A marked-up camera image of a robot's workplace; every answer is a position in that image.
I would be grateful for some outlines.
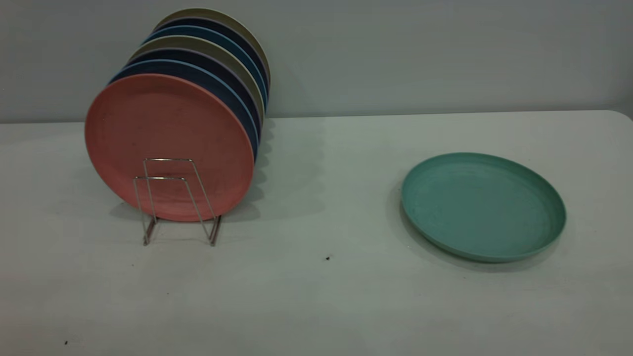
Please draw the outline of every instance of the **table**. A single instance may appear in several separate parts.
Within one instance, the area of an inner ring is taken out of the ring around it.
[[[613,111],[273,118],[218,244],[100,180],[83,123],[0,125],[3,355],[629,355],[633,122]],[[498,155],[567,225],[478,264],[430,245],[399,190],[422,160]]]

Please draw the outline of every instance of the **plate rack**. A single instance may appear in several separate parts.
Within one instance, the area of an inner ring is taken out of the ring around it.
[[[189,162],[191,163],[191,167],[196,173],[198,183],[200,184],[200,188],[202,189],[204,198],[206,199],[206,203],[209,206],[209,210],[211,211],[211,214],[213,216],[213,227],[211,228],[211,232],[209,232],[206,225],[204,224],[204,221],[202,220],[200,209],[197,206],[196,199],[191,193],[191,188],[189,187],[189,182],[187,182],[187,179],[185,177],[151,176],[147,172],[148,162]],[[222,222],[222,215],[216,216],[215,213],[213,212],[213,208],[211,207],[211,202],[209,201],[209,196],[206,194],[206,190],[204,189],[204,185],[202,183],[202,180],[200,179],[200,175],[198,174],[196,163],[193,160],[188,159],[188,158],[145,158],[143,160],[143,170],[145,172],[145,175],[143,176],[137,175],[136,177],[132,179],[132,183],[134,184],[134,192],[136,193],[136,202],[139,207],[139,213],[141,215],[141,224],[143,226],[143,246],[149,245],[152,231],[154,231],[154,227],[160,220],[160,218],[156,216],[156,209],[154,208],[154,199],[152,197],[152,191],[150,188],[149,181],[182,181],[185,184],[185,187],[187,188],[187,192],[189,193],[189,197],[191,198],[191,202],[193,203],[194,208],[196,209],[198,219],[204,230],[204,236],[208,239],[209,244],[211,246],[215,246],[215,243],[218,239],[218,230],[220,229],[220,223]],[[139,181],[147,182],[147,193],[149,195],[149,202],[152,207],[152,216],[150,216],[150,221],[149,221],[149,224],[147,225],[145,223],[145,220],[146,220],[145,215],[143,214],[143,211],[141,208],[141,198],[139,196],[139,188],[138,188]]]

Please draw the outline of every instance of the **teal plate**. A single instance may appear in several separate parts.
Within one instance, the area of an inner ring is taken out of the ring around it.
[[[411,170],[402,204],[439,248],[481,262],[511,262],[549,247],[565,226],[565,205],[531,169],[480,153],[451,153]]]

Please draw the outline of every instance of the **dark blue plate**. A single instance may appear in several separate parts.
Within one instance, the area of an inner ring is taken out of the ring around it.
[[[259,140],[255,123],[242,99],[222,79],[194,65],[174,60],[149,60],[129,65],[121,70],[108,84],[135,74],[157,73],[173,75],[197,84],[217,96],[235,113],[242,123],[253,148],[253,158],[257,159]]]
[[[255,65],[253,59],[235,42],[229,39],[227,36],[213,30],[206,29],[204,27],[198,26],[174,26],[168,27],[166,29],[162,29],[160,31],[156,31],[151,34],[143,43],[147,43],[153,39],[157,39],[159,37],[165,36],[173,36],[173,35],[184,35],[184,36],[194,36],[198,38],[205,39],[207,41],[213,42],[222,46],[224,49],[229,51],[232,55],[237,57],[238,60],[244,64],[244,66],[251,72],[253,78],[257,82],[257,86],[260,87],[260,92],[264,97],[264,103],[268,103],[268,88],[266,87],[266,83],[264,80],[264,76],[261,74],[260,70]]]
[[[204,27],[209,30],[213,30],[215,32],[219,32],[225,36],[227,36],[231,41],[235,42],[238,46],[240,46],[255,62],[255,65],[260,70],[262,74],[266,75],[266,88],[268,92],[270,92],[270,73],[266,71],[266,67],[264,66],[264,62],[261,60],[261,57],[255,51],[255,48],[248,43],[248,41],[242,37],[241,34],[237,33],[234,29],[226,26],[223,23],[213,21],[209,18],[202,17],[182,17],[177,18],[176,20],[169,21],[164,25],[161,25],[156,28],[156,31],[166,29],[168,27],[174,26],[198,26]]]
[[[251,113],[251,117],[257,118],[256,120],[254,120],[255,129],[257,130],[257,137],[261,137],[261,116],[260,113],[257,111],[255,99],[252,97],[251,93],[248,91],[244,83],[242,83],[242,81],[235,75],[235,73],[231,72],[220,62],[209,56],[206,56],[205,54],[191,51],[189,49],[164,48],[146,52],[134,58],[128,63],[128,65],[147,60],[182,61],[185,63],[193,64],[206,70],[207,72],[215,74],[218,78],[222,79],[224,83],[228,84],[229,87],[233,89],[233,91],[237,93],[240,98],[242,98],[242,101],[244,102],[244,104],[246,104],[246,108]]]

